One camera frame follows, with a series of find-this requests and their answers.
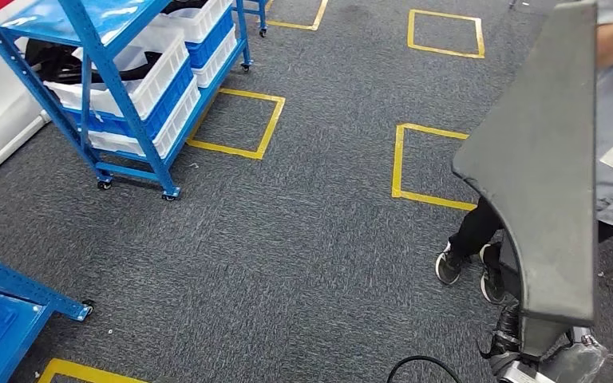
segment blue metal shelf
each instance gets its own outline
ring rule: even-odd
[[[91,307],[0,263],[0,383],[6,383],[54,312],[83,321]]]
[[[201,96],[200,96],[199,102],[196,104],[196,107],[192,111],[192,114],[189,115],[187,122],[184,124],[185,128],[182,129],[182,132],[180,132],[180,135],[175,140],[175,144],[173,144],[172,148],[170,149],[170,152],[168,152],[168,154],[166,155],[164,159],[164,162],[168,168],[170,168],[172,166],[172,163],[175,162],[175,158],[177,157],[177,154],[179,154],[180,150],[182,150],[182,146],[184,145],[184,142],[189,137],[189,134],[192,132],[192,128],[194,127],[194,124],[201,117],[202,112],[215,99],[215,94],[217,93],[217,89],[219,89],[219,87],[224,82],[224,78],[227,77],[227,75],[229,74],[229,71],[231,70],[231,67],[234,66],[240,54],[243,53],[243,48],[246,44],[247,44],[247,41],[245,39],[239,39],[236,43],[236,47],[234,48],[234,50],[231,52],[231,55],[227,59],[227,62],[225,62],[224,66],[222,66],[222,68],[219,70],[215,78],[212,80],[210,86],[204,89],[200,89]],[[138,156],[135,153],[109,152],[109,151],[101,151],[101,152],[106,153],[111,156],[119,156],[119,157],[128,158],[130,160],[137,160],[137,161],[142,161],[142,162],[147,161],[146,157]],[[99,165],[100,165],[100,168],[103,168],[107,171],[119,172],[119,173],[128,174],[128,175],[131,175],[130,173],[134,171],[134,169],[131,169],[131,168],[124,168],[124,167],[114,165],[114,164],[109,164],[109,163],[99,163]]]
[[[169,3],[170,0],[81,0],[111,57],[116,56]],[[14,36],[83,46],[58,0],[36,0],[1,26]]]
[[[267,36],[267,0],[248,0],[257,3],[257,10],[245,10],[246,14],[256,14],[259,16],[259,36]]]
[[[182,148],[186,133],[182,133],[166,159],[159,157],[151,141],[144,122],[140,119],[135,105],[132,104],[123,86],[121,76],[114,65],[113,58],[138,33],[150,23],[167,4],[169,0],[35,0],[22,12],[0,26],[0,56],[18,76],[20,81],[30,90],[36,100],[48,112],[55,125],[69,139],[79,155],[88,163],[98,180],[98,186],[108,188],[112,181],[112,173],[121,173],[132,177],[155,181],[163,188],[165,199],[175,199],[180,194],[170,176],[169,167]],[[216,84],[209,87],[216,89],[223,81],[224,75],[231,68],[236,58],[243,53],[243,64],[249,69],[252,63],[250,48],[247,43],[245,9],[243,0],[235,0],[238,12],[239,43],[229,61],[216,79]],[[83,57],[83,103],[81,108],[81,127],[70,120],[59,101],[52,97],[43,86],[38,75],[27,65],[22,53],[14,45],[13,39],[18,36],[37,38],[44,41],[58,42],[68,45],[82,46]],[[132,130],[132,136],[140,144],[144,157],[125,153],[123,157],[139,160],[149,164],[150,172],[111,164],[100,158],[101,151],[92,147],[88,140],[89,121],[89,83],[90,63],[94,63],[102,76],[107,88],[116,101],[125,121]],[[211,99],[212,90],[205,93],[207,104]],[[190,121],[196,121],[203,108],[197,108],[190,116]]]
[[[15,315],[0,337],[0,382],[7,382],[22,357],[41,332],[53,310],[0,294],[0,305]]]

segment black power cord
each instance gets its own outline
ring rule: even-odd
[[[394,375],[396,375],[396,371],[398,371],[398,369],[400,369],[402,365],[404,365],[405,363],[409,361],[430,361],[431,363],[436,364],[439,367],[441,367],[443,370],[445,370],[445,372],[448,373],[450,377],[452,377],[452,379],[454,379],[456,383],[461,383],[461,380],[459,379],[457,374],[452,369],[450,369],[445,363],[443,363],[442,361],[439,361],[435,357],[425,357],[423,355],[415,355],[413,357],[407,357],[403,359],[402,361],[396,363],[396,365],[391,369],[391,372],[389,373],[389,377],[386,379],[386,383],[391,383],[391,380],[394,379]]]

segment floor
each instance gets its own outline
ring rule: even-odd
[[[269,18],[310,26],[318,6],[275,0]],[[285,97],[271,142],[261,160],[185,145],[173,203],[134,182],[98,191],[59,131],[42,129],[0,167],[0,261],[97,309],[51,320],[12,382],[53,357],[142,381],[372,382],[417,353],[492,381],[475,343],[498,309],[480,269],[451,287],[433,273],[465,212],[392,198],[396,125],[476,127],[551,7],[330,0],[317,30],[253,30],[255,66],[225,87]],[[484,59],[409,48],[411,9],[482,19]],[[415,44],[476,48],[473,22],[416,17]],[[274,106],[220,94],[196,139],[253,151]],[[450,173],[459,144],[406,132],[401,188],[473,202]],[[599,262],[613,264],[613,239]],[[613,352],[613,287],[598,292],[595,330]],[[396,381],[450,380],[417,363]],[[613,358],[598,381],[613,383]]]

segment white plastic crate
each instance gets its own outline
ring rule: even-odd
[[[212,80],[217,76],[217,73],[227,62],[231,52],[236,47],[236,27],[231,28],[231,31],[219,44],[215,52],[210,56],[210,59],[201,69],[193,69],[194,74],[198,77],[199,87],[207,88]]]
[[[184,30],[184,40],[201,43],[222,17],[232,0],[208,0],[202,8],[176,10],[171,14],[158,14],[150,26],[168,26]]]
[[[162,54],[144,79],[124,81],[125,90],[142,120],[149,116],[189,55],[184,46],[182,30],[148,26],[114,58],[114,63],[119,70],[134,68],[140,62],[136,56],[143,54],[144,51]],[[65,85],[46,81],[45,85],[60,97],[63,106],[81,110],[81,84]],[[99,112],[112,113],[114,116],[123,116],[105,84],[92,84],[90,108]]]
[[[184,91],[184,94],[177,101],[177,105],[168,116],[163,128],[159,131],[153,143],[156,151],[161,158],[165,158],[170,152],[175,140],[182,132],[187,119],[191,116],[196,103],[200,99],[200,91],[196,86],[196,78],[189,83],[189,86]],[[137,139],[120,134],[107,132],[89,131],[88,137],[94,148],[109,150],[110,152],[128,152],[135,153],[138,156],[144,156],[142,147],[137,142]]]

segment yellow square marking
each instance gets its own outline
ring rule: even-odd
[[[476,44],[478,53],[463,53],[455,52],[454,50],[433,48],[430,46],[417,45],[414,43],[414,19],[417,14],[428,14],[429,16],[439,16],[442,18],[457,18],[460,20],[469,20],[476,24]],[[485,43],[483,42],[483,29],[479,18],[470,18],[468,16],[460,16],[458,14],[442,14],[440,12],[431,12],[429,10],[410,10],[408,16],[408,46],[410,48],[426,50],[434,53],[450,54],[452,56],[468,57],[468,58],[485,58]]]
[[[328,0],[321,0],[321,6],[318,8],[318,12],[316,13],[316,18],[314,19],[314,23],[310,26],[303,26],[301,24],[292,24],[291,22],[277,22],[274,20],[267,20],[267,24],[270,26],[285,26],[287,28],[296,28],[298,30],[317,30],[318,26],[321,25],[321,20],[323,19],[323,15],[326,13],[326,6]],[[265,11],[269,11],[271,6],[274,4],[274,0],[269,0]]]
[[[445,199],[436,197],[433,195],[418,194],[411,191],[401,190],[401,176],[403,173],[403,140],[405,139],[405,130],[412,129],[419,132],[436,134],[438,136],[457,138],[458,140],[466,140],[469,137],[468,134],[459,132],[450,132],[449,130],[441,130],[436,128],[429,128],[427,126],[415,125],[415,124],[399,124],[396,125],[396,148],[394,149],[394,173],[391,180],[391,196],[394,198],[407,198],[413,201],[431,203],[434,205],[453,207],[461,210],[472,210],[476,207],[473,203],[466,203],[461,201],[454,201],[451,199]]]
[[[131,377],[108,373],[101,369],[94,369],[87,365],[79,365],[72,361],[63,361],[62,359],[51,360],[45,367],[41,377],[38,378],[38,383],[50,383],[57,374],[75,377],[89,383],[147,383],[146,381],[138,381]]]
[[[205,110],[203,116],[196,122],[196,126],[192,130],[192,134],[187,139],[187,144],[189,146],[193,146],[194,148],[202,148],[207,150],[214,150],[217,152],[224,152],[227,154],[235,154],[237,156],[243,156],[247,158],[252,158],[253,160],[261,160],[264,157],[264,152],[267,150],[267,146],[269,146],[269,141],[271,141],[271,135],[274,134],[274,129],[276,128],[276,123],[279,122],[279,117],[281,116],[281,112],[283,111],[283,106],[285,105],[285,98],[278,96],[270,96],[268,94],[248,92],[245,90],[236,90],[236,89],[225,89],[220,88],[220,93],[232,94],[241,97],[250,97],[257,98],[260,100],[274,101],[276,103],[276,107],[274,108],[274,112],[271,114],[271,118],[269,119],[269,123],[267,124],[267,128],[264,129],[264,134],[262,135],[262,140],[259,142],[259,146],[257,150],[245,150],[238,148],[231,148],[224,145],[219,144],[211,144],[209,142],[203,142],[199,140],[195,140],[194,136],[199,131],[200,125],[203,122],[203,119],[208,114],[208,110],[210,109],[210,105]]]

